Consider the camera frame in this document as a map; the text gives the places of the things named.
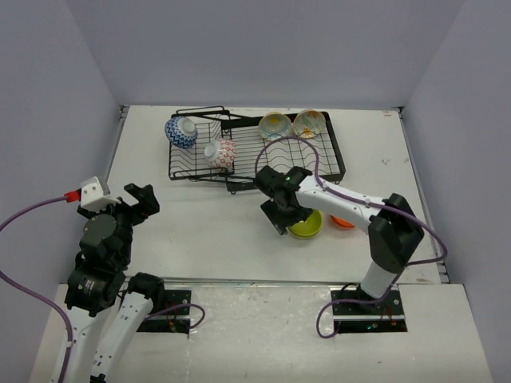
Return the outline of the lime green bowl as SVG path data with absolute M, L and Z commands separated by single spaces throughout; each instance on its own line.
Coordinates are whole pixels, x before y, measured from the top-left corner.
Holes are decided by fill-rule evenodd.
M 313 229 L 294 229 L 292 227 L 289 228 L 289 232 L 297 239 L 312 239 L 320 231 L 321 231 L 320 228 Z
M 322 230 L 323 216 L 322 216 L 321 212 L 318 210 L 315 210 L 315 209 L 313 209 L 312 211 L 313 211 L 312 215 L 305 222 L 298 223 L 298 224 L 292 226 L 292 228 L 294 228 L 294 229 L 320 228 Z

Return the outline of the yellow sun pattern bowl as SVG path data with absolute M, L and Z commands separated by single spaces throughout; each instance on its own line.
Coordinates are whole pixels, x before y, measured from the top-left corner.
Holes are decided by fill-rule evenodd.
M 264 140 L 274 141 L 288 136 L 292 129 L 290 118 L 279 112 L 268 113 L 258 123 L 259 134 Z

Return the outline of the floral orange green bowl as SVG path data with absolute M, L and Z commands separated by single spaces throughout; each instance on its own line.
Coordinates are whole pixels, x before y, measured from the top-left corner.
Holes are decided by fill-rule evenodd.
M 326 132 L 326 118 L 317 110 L 305 109 L 295 117 L 292 129 L 297 137 L 310 139 Z

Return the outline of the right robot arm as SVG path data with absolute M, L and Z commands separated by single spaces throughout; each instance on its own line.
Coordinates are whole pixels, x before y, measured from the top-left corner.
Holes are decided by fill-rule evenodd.
M 407 200 L 395 193 L 388 198 L 362 195 L 300 167 L 283 174 L 265 166 L 256 173 L 254 185 L 269 198 L 261 209 L 280 235 L 317 210 L 347 221 L 368 236 L 371 265 L 356 294 L 358 308 L 367 314 L 384 305 L 384 294 L 424 238 Z

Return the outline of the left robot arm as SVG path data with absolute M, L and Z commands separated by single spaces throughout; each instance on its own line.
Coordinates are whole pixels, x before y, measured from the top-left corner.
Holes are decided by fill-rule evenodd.
M 134 334 L 148 314 L 166 303 L 164 283 L 138 273 L 126 282 L 131 262 L 133 228 L 160 210 L 153 186 L 127 184 L 137 200 L 129 205 L 110 195 L 97 177 L 71 196 L 80 200 L 86 217 L 80 251 L 67 281 L 65 313 L 69 319 L 53 382 L 111 382 Z

